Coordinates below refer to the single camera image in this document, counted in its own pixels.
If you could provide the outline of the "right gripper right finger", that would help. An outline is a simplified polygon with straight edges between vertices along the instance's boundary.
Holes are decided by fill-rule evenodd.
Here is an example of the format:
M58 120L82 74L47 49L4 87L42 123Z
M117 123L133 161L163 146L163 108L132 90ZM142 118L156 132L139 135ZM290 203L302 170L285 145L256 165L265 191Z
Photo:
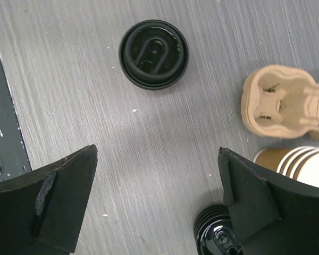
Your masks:
M244 254L319 254L319 188L228 148L219 149L218 166L223 202Z

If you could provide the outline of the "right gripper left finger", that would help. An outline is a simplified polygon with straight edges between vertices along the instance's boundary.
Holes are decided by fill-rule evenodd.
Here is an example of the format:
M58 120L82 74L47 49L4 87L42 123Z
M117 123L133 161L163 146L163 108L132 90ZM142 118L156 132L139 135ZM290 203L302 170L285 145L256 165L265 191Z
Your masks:
M75 252L98 152L92 144L0 183L0 254Z

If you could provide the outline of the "stack of paper cups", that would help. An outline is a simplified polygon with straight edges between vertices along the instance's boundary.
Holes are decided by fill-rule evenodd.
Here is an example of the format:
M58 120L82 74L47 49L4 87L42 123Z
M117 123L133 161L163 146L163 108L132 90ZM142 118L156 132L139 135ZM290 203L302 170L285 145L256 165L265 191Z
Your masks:
M257 153L254 163L319 188L319 147L266 148Z

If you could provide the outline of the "black plastic cup lid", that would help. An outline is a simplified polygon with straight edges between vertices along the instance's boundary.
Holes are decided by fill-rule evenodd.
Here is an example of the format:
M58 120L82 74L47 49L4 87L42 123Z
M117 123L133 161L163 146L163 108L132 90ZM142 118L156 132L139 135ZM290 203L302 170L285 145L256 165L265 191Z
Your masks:
M125 76L137 87L156 91L180 80L189 62L182 32L162 20L145 20L132 26L119 46Z

